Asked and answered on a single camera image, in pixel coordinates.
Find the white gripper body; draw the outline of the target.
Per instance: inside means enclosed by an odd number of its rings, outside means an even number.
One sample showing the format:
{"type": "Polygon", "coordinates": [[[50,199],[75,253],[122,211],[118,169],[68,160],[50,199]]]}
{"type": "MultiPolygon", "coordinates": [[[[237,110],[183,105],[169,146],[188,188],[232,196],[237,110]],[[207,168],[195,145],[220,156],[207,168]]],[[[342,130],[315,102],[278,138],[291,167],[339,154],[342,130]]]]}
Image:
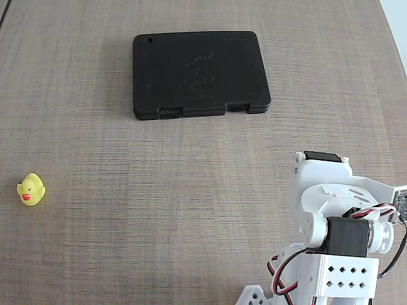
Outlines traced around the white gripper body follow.
{"type": "Polygon", "coordinates": [[[348,184],[353,177],[348,158],[328,152],[295,152],[292,170],[292,197],[300,197],[314,185],[348,184]]]}

